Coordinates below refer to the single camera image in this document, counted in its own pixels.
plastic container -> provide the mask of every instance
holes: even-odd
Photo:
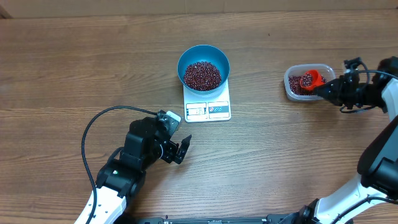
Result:
[[[315,100],[322,100],[322,97],[319,96],[302,96],[297,95],[292,92],[289,85],[289,77],[291,76],[302,76],[305,72],[309,70],[318,70],[318,72],[326,78],[326,81],[334,80],[336,78],[335,72],[331,67],[325,64],[306,64],[306,65],[294,65],[290,67],[285,72],[285,89],[287,98],[292,101],[315,101]]]

label on scale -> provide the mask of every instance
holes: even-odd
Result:
[[[209,117],[211,118],[227,118],[229,117],[228,102],[209,102]]]
[[[227,101],[209,103],[187,103],[187,119],[213,119],[229,117]]]

red measuring cup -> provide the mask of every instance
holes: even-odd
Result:
[[[303,86],[303,77],[300,78],[300,86],[304,90],[312,91],[315,87],[320,86],[325,84],[322,81],[322,76],[318,72],[318,70],[309,70],[305,73],[305,75],[311,75],[312,76],[312,84],[309,86]]]

wooden table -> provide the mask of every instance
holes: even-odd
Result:
[[[398,52],[398,11],[313,11],[0,21],[0,222],[71,223],[91,185],[80,141],[89,120],[114,105],[183,114],[176,65],[196,44],[231,62],[232,120],[183,124],[192,134],[181,165],[158,161],[129,207],[137,217],[251,217],[296,212],[356,173],[384,129],[380,109],[341,114],[328,102],[294,103],[282,83],[292,65],[342,73]],[[92,126],[86,155],[95,175],[124,144],[129,123],[113,111]],[[356,223],[396,223],[378,205]]]

kitchen scale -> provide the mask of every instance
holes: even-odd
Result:
[[[214,90],[199,91],[184,83],[184,74],[189,65],[197,62],[210,62],[219,71],[221,83]],[[188,123],[208,121],[228,121],[231,119],[228,76],[229,61],[218,48],[210,45],[197,45],[186,50],[177,65],[177,72],[183,84],[184,115]]]
[[[199,95],[186,86],[184,91],[185,121],[188,123],[228,121],[231,119],[228,81],[224,87],[209,95]]]

